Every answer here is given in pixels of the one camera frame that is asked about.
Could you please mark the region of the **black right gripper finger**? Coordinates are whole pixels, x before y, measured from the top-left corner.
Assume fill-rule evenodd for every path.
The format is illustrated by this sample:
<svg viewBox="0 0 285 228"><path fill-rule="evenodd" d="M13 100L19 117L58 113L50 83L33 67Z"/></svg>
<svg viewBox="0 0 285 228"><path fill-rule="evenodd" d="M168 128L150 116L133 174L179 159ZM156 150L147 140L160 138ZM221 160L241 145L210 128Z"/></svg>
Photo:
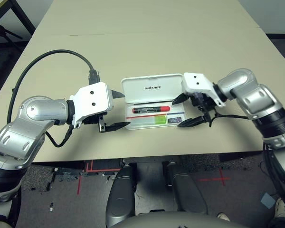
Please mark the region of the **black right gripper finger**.
<svg viewBox="0 0 285 228"><path fill-rule="evenodd" d="M208 123L208 122L209 120L207 120L205 116L199 116L199 117L189 118L185 121L182 121L181 123L178 124L178 127L181 127L181 128L194 127L199 124Z"/></svg>
<svg viewBox="0 0 285 228"><path fill-rule="evenodd" d="M188 99L188 95L186 95L186 94L184 94L184 93L181 93L179 96L177 96L177 97L173 100L172 105L176 105L176 104L183 103L183 102L185 102L187 99Z"/></svg>

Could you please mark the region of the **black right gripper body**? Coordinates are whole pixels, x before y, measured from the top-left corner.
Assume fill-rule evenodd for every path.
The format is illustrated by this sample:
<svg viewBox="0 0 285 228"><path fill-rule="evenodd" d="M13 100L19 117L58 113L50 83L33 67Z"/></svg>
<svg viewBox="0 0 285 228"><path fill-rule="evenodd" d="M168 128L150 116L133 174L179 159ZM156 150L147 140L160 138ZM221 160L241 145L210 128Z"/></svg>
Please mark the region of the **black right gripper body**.
<svg viewBox="0 0 285 228"><path fill-rule="evenodd" d="M197 107L203 112L205 118L210 118L210 111L214 110L216 107L216 103L213 99L204 93L194 93L193 95L190 95L190 100L194 107Z"/></svg>

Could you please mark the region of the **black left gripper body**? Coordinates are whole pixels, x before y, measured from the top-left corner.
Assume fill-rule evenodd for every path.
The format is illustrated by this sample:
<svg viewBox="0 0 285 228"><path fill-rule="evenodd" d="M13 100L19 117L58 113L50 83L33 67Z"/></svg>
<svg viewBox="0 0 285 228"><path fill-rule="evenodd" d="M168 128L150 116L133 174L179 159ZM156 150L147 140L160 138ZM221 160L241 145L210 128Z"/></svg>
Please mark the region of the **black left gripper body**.
<svg viewBox="0 0 285 228"><path fill-rule="evenodd" d="M89 116L82 121L82 124L85 124L85 125L98 124L98 123L99 123L99 115L98 114Z"/></svg>

